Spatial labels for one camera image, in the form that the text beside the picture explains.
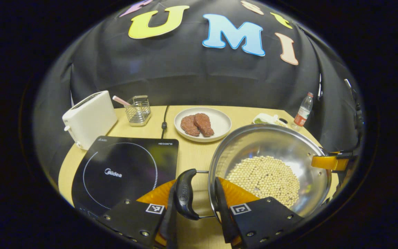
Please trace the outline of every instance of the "black pot handle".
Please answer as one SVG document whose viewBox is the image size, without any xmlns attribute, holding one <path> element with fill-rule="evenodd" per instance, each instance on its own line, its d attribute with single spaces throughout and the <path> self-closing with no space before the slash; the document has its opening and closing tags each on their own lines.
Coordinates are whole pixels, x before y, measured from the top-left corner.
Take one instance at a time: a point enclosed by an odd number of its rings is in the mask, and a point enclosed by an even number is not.
<svg viewBox="0 0 398 249">
<path fill-rule="evenodd" d="M 208 171 L 196 169 L 186 170 L 178 176 L 174 187 L 177 211 L 185 218 L 195 221 L 202 218 L 214 217 L 214 215 L 199 216 L 195 211 L 193 211 L 193 188 L 191 187 L 191 180 L 196 173 L 208 173 Z"/>
</svg>

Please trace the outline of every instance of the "green vegetable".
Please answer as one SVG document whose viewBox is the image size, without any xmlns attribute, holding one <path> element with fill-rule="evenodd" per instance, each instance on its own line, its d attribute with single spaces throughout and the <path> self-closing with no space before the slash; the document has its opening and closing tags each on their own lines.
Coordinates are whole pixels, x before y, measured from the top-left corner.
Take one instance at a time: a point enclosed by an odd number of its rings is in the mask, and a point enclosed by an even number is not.
<svg viewBox="0 0 398 249">
<path fill-rule="evenodd" d="M 264 122 L 264 121 L 262 121 L 260 118 L 256 118 L 256 119 L 254 120 L 254 123 L 268 123 L 268 122 Z"/>
</svg>

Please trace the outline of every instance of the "water bottle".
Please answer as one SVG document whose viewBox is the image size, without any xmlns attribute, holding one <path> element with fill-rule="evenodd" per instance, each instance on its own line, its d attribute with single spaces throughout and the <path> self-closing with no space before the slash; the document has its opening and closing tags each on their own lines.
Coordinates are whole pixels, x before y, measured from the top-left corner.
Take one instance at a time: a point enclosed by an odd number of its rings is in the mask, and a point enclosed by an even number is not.
<svg viewBox="0 0 398 249">
<path fill-rule="evenodd" d="M 307 96 L 303 99 L 300 104 L 299 112 L 297 112 L 294 122 L 291 124 L 291 128 L 295 131 L 299 131 L 306 122 L 306 119 L 310 115 L 311 109 L 313 108 L 313 94 L 308 92 Z"/>
</svg>

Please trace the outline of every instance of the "midea logo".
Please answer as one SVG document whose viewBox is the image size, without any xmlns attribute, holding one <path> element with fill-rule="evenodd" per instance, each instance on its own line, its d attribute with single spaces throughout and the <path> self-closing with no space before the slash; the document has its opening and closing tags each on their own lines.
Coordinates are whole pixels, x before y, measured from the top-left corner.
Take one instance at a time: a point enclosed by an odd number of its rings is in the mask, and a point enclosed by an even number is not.
<svg viewBox="0 0 398 249">
<path fill-rule="evenodd" d="M 105 172 L 106 175 L 112 175 L 112 176 L 122 177 L 122 174 L 118 174 L 118 173 L 116 173 L 116 172 L 113 172 L 113 171 L 112 171 L 111 169 L 109 169 L 109 168 L 106 168 L 104 172 Z"/>
</svg>

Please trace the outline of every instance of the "yellow letter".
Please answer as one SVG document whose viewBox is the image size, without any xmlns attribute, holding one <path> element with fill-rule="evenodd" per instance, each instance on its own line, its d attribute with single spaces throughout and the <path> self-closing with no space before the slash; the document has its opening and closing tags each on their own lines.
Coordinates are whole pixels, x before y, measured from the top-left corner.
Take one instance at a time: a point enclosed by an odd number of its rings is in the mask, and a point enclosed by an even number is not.
<svg viewBox="0 0 398 249">
<path fill-rule="evenodd" d="M 296 56 L 294 55 L 294 49 L 293 49 L 294 41 L 288 36 L 283 35 L 281 33 L 274 33 L 274 34 L 277 35 L 278 38 L 281 40 L 282 44 L 281 59 L 290 64 L 298 65 L 299 62 L 297 61 Z"/>
<path fill-rule="evenodd" d="M 271 13 L 271 12 L 270 12 L 270 14 L 272 14 L 272 15 L 276 18 L 276 20 L 277 20 L 278 22 L 280 22 L 282 25 L 284 25 L 285 27 L 288 27 L 288 28 L 290 28 L 290 29 L 293 29 L 293 27 L 291 27 L 290 25 L 288 25 L 288 24 L 289 24 L 289 21 L 285 20 L 283 17 L 279 16 L 278 14 Z"/>
<path fill-rule="evenodd" d="M 185 5 L 166 8 L 165 11 L 169 11 L 167 22 L 157 27 L 148 27 L 151 17 L 158 12 L 157 10 L 135 16 L 131 19 L 132 24 L 128 30 L 128 36 L 134 39 L 143 39 L 168 33 L 180 25 L 183 10 L 188 8 L 190 6 Z"/>
<path fill-rule="evenodd" d="M 254 11 L 254 12 L 256 12 L 257 14 L 260 14 L 260 15 L 264 15 L 264 13 L 260 10 L 260 8 L 259 7 L 257 7 L 256 5 L 254 5 L 254 4 L 252 4 L 252 3 L 249 3 L 249 2 L 245 2 L 245 1 L 240 1 L 241 3 L 242 3 L 242 5 L 245 7 L 245 8 L 247 8 L 247 9 L 249 9 L 249 10 L 251 10 L 251 11 Z"/>
</svg>

